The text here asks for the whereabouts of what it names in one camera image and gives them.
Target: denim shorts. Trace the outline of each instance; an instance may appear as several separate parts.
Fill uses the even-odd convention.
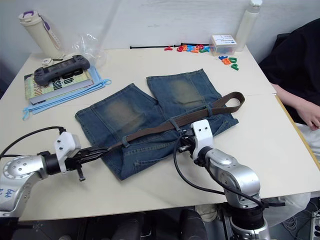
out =
[[[140,129],[156,127],[173,117],[210,109],[212,103],[221,98],[203,69],[177,75],[150,76],[147,84],[155,98],[132,83],[75,114],[93,146],[108,147],[123,142],[122,148],[102,157],[121,180],[172,154],[179,132],[169,130],[129,143],[124,140],[125,136]],[[206,119],[214,136],[238,123],[229,113],[211,115]],[[190,129],[190,124],[181,129]]]

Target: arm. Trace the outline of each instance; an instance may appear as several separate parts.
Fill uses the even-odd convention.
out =
[[[320,128],[320,106],[284,90],[277,84],[271,84],[280,100],[285,105],[294,108],[311,130]]]

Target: white wall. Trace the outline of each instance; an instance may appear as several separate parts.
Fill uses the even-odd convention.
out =
[[[20,25],[18,15],[37,10],[58,29],[67,49],[79,34],[99,36],[112,0],[0,0],[0,78],[12,79],[28,55],[41,50]],[[235,34],[248,0],[123,0],[104,48],[207,43],[212,34]],[[319,18],[319,0],[264,0],[248,41],[257,62],[275,36]]]

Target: white bottle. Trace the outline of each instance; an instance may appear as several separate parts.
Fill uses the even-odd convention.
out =
[[[244,49],[251,30],[259,15],[261,5],[262,0],[250,0],[250,4],[244,12],[238,31],[235,35],[235,41],[237,44],[236,52],[241,52]]]
[[[64,53],[60,50],[59,39],[37,11],[26,11],[20,14],[18,18],[44,54],[52,59],[63,58]]]

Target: person's hand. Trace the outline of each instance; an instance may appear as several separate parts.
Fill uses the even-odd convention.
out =
[[[296,111],[311,130],[320,128],[320,106],[305,100],[296,107]]]

